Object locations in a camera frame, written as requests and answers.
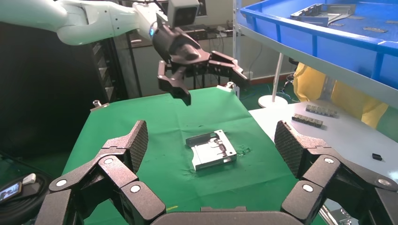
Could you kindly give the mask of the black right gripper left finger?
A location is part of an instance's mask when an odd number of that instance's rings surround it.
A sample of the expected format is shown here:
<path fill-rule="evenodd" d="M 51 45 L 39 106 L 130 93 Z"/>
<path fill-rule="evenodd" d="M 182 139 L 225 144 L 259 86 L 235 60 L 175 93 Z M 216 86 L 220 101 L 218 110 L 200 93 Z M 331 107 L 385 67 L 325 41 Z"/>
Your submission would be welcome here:
<path fill-rule="evenodd" d="M 50 183 L 36 224 L 82 225 L 108 200 L 128 224 L 151 224 L 166 206 L 137 176 L 147 145 L 143 120 L 127 135 L 107 140 L 92 160 Z"/>

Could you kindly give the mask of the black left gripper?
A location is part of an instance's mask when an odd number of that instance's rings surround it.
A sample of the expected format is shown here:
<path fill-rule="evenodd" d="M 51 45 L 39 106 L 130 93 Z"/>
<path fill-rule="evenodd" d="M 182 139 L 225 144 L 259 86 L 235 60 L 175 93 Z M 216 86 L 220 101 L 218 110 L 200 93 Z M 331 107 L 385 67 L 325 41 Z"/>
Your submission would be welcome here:
<path fill-rule="evenodd" d="M 240 88 L 249 86 L 249 78 L 243 74 L 236 59 L 217 51 L 204 51 L 180 28 L 159 26 L 153 34 L 152 44 L 161 57 L 157 75 L 159 89 L 181 99 L 186 106 L 191 105 L 191 95 L 184 84 L 186 67 L 207 67 L 209 74 L 228 78 Z M 166 71 L 172 67 L 178 68 L 167 77 Z"/>

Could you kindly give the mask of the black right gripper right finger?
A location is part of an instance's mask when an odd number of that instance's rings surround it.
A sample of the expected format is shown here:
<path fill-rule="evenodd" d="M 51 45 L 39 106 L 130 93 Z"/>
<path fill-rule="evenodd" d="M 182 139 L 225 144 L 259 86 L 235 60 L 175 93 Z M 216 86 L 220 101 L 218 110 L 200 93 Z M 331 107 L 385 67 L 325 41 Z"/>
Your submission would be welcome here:
<path fill-rule="evenodd" d="M 282 212 L 308 225 L 330 199 L 361 225 L 397 224 L 395 181 L 345 159 L 324 140 L 302 135 L 283 120 L 276 125 L 274 142 L 298 180 L 283 201 Z"/>

